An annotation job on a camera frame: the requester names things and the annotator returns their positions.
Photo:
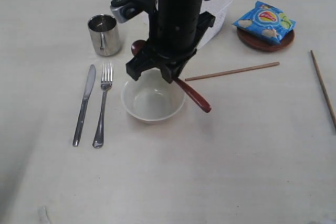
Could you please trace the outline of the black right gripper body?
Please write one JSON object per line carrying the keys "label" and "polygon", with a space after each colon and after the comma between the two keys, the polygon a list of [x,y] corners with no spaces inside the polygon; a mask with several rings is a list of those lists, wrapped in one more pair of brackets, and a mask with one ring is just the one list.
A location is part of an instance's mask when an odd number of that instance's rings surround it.
{"label": "black right gripper body", "polygon": [[213,27],[214,22],[215,16],[211,13],[201,13],[195,29],[194,41],[189,48],[179,52],[164,49],[158,43],[150,39],[146,40],[135,56],[126,63],[127,74],[137,81],[142,72],[158,68],[162,78],[172,83],[174,78],[180,76],[187,62],[196,54],[198,44],[208,28]]}

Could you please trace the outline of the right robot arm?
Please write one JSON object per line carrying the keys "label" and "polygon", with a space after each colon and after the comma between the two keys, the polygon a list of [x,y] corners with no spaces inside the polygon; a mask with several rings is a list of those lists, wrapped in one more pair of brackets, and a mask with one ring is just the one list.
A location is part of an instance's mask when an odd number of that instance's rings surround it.
{"label": "right robot arm", "polygon": [[203,0],[154,0],[148,10],[149,38],[126,64],[127,74],[135,81],[152,68],[172,83],[196,54],[197,45],[215,17],[201,13]]}

